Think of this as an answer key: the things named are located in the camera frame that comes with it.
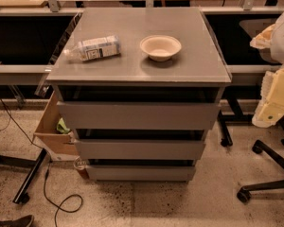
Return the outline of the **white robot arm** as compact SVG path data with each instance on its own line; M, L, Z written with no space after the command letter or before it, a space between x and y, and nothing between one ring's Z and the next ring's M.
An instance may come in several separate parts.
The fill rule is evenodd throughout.
M284 12L274 24L254 37L250 45L258 49L269 48L272 59L281 63L275 72L265 73L261 100L252 118L255 126L269 128L284 116Z

